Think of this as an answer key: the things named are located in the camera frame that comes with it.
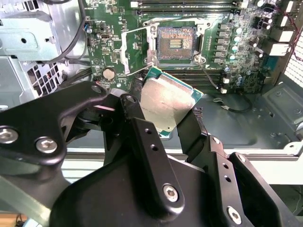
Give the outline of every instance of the ventilation grille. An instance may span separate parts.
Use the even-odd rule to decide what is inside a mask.
[[[24,1],[23,5],[27,9],[27,11],[33,11],[35,9],[39,9],[37,0]]]
[[[299,41],[295,47],[295,53],[297,57],[303,59],[303,35],[299,38]],[[303,87],[303,61],[298,61],[294,55],[292,55],[287,68],[285,70],[285,75],[292,79],[299,86]]]
[[[50,64],[48,66],[49,71],[44,75],[42,75],[38,65],[27,71],[27,75],[39,97],[54,92],[60,84],[60,73],[57,64]]]

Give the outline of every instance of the gray wire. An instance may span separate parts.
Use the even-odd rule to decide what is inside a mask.
[[[84,57],[84,55],[86,54],[86,51],[87,51],[87,33],[84,32],[84,41],[85,41],[85,44],[84,44],[84,50],[83,50],[83,53],[78,57],[78,58],[69,58],[69,57],[65,57],[65,59],[69,60],[69,61],[73,61],[73,60],[80,60]]]
[[[42,0],[42,2],[44,2],[45,4],[48,4],[48,5],[60,5],[60,4],[67,3],[69,1],[71,1],[71,0],[63,0],[63,1]]]
[[[58,57],[56,57],[56,58],[54,58],[50,61],[43,62],[44,64],[53,64],[53,63],[58,62],[62,58],[65,58],[73,50],[73,48],[77,44],[77,42],[80,38],[81,32],[83,32],[83,28],[84,28],[84,24],[85,24],[85,17],[86,17],[85,16],[85,8],[84,8],[84,5],[83,5],[82,1],[83,0],[78,0],[78,4],[79,4],[79,8],[80,8],[80,15],[81,15],[81,22],[80,22],[80,26],[79,26],[79,28],[76,32],[75,37],[73,38],[73,40],[71,41],[69,46]]]
[[[293,214],[295,215],[295,212],[298,210],[298,208],[299,208],[299,203],[300,203],[300,201],[301,201],[301,186],[300,186],[300,193],[299,193],[299,200],[298,200],[298,202],[297,202],[297,205],[296,205],[296,207],[295,207],[295,210],[293,211]]]
[[[209,76],[209,74],[203,69],[203,67],[201,66],[202,71],[205,73],[205,75],[207,76],[207,78],[209,79],[209,81],[211,82],[211,84],[218,90],[218,86],[213,82],[212,78]]]

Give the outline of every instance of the red wire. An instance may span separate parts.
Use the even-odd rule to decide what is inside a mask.
[[[296,34],[296,35],[295,35],[294,41],[293,41],[293,43],[292,43],[292,45],[291,45],[291,48],[292,48],[291,54],[293,54],[294,57],[295,57],[298,61],[303,61],[303,59],[300,58],[300,57],[298,57],[298,56],[296,55],[296,52],[294,51],[294,49],[295,49],[295,47],[296,47],[296,45],[297,45],[297,43],[298,43],[298,41],[299,41],[299,38],[300,38],[300,31],[299,31],[297,25],[294,23],[294,19],[292,19],[292,18],[288,15],[288,13],[286,13],[285,11],[282,11],[282,12],[283,12],[284,16],[286,16],[286,17],[289,19],[291,25],[292,25],[292,26],[294,27],[294,29],[295,29],[295,34]]]

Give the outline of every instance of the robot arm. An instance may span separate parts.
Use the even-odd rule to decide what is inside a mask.
[[[0,199],[43,226],[301,226],[243,155],[227,156],[199,109],[177,126],[181,163],[144,119],[140,88],[83,82],[0,113]],[[105,166],[69,185],[66,145],[104,132]]]

